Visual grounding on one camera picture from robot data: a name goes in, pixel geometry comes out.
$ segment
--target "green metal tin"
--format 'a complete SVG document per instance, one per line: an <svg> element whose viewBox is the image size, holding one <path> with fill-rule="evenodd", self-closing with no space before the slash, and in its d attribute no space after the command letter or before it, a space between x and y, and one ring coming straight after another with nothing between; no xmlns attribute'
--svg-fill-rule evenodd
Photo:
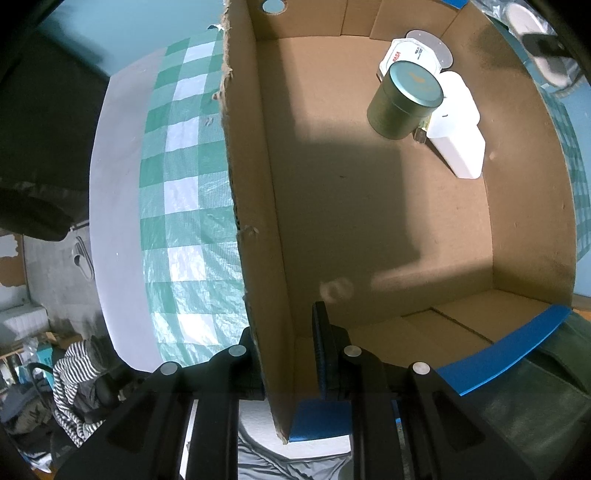
<svg viewBox="0 0 591 480"><path fill-rule="evenodd" d="M443 101L443 90L426 69L411 61L396 61L368 107L372 128L399 140L413 132Z"/></svg>

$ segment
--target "green and white checkered cloth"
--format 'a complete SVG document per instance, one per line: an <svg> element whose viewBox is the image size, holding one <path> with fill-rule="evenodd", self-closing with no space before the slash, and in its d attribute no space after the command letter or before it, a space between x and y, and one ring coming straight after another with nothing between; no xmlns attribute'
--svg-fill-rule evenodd
<svg viewBox="0 0 591 480"><path fill-rule="evenodd" d="M591 200L589 185L577 135L566 108L552 93L538 88L558 134L573 191L574 218L577 228L577 260L591 249Z"/></svg>
<svg viewBox="0 0 591 480"><path fill-rule="evenodd" d="M171 45L142 143L139 212L148 305L165 361L192 365L248 326L219 101L223 31Z"/></svg>

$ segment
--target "circular hole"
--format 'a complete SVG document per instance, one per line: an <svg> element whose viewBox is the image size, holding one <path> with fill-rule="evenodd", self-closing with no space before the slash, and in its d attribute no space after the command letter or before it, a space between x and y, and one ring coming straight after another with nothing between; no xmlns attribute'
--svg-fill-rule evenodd
<svg viewBox="0 0 591 480"><path fill-rule="evenodd" d="M283 0L265 0L262 9L270 15L279 15L285 10L286 4Z"/></svg>

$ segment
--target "green tin lid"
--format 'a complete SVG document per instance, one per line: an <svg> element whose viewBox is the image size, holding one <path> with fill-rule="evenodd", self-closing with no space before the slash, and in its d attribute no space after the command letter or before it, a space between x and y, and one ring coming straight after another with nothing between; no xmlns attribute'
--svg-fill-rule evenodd
<svg viewBox="0 0 591 480"><path fill-rule="evenodd" d="M443 90L437 79L411 61L395 61L384 80L392 103L410 115L428 115L443 101Z"/></svg>

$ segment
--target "blue panel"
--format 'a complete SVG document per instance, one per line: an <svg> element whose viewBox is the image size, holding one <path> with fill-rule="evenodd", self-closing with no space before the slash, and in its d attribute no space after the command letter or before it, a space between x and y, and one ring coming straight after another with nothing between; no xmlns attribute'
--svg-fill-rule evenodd
<svg viewBox="0 0 591 480"><path fill-rule="evenodd" d="M452 7L462 8L468 3L468 0L441 0L444 4L451 5Z"/></svg>
<svg viewBox="0 0 591 480"><path fill-rule="evenodd" d="M351 431L350 402L303 400L295 412L290 442L340 437Z"/></svg>
<svg viewBox="0 0 591 480"><path fill-rule="evenodd" d="M437 373L460 395L465 395L515 365L546 340L570 313L570 308L552 305L494 345L441 367Z"/></svg>
<svg viewBox="0 0 591 480"><path fill-rule="evenodd" d="M460 395L465 395L515 365L548 338L570 313L570 308L552 305L494 345L441 367L437 373ZM298 404L290 442L339 437L351 431L349 402L305 400Z"/></svg>

